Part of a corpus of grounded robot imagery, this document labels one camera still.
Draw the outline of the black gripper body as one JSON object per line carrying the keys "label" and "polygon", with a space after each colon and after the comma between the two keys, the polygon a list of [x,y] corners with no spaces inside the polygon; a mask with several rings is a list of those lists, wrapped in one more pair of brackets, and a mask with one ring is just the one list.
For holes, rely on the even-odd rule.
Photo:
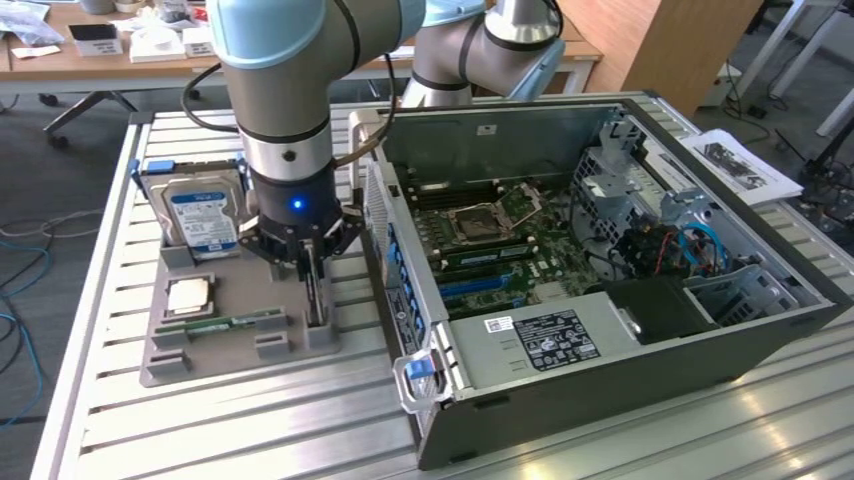
{"label": "black gripper body", "polygon": [[323,168],[300,180],[275,180],[250,169],[258,203],[258,217],[267,217],[299,230],[302,241],[312,241],[318,227],[330,226],[340,215],[335,173]]}

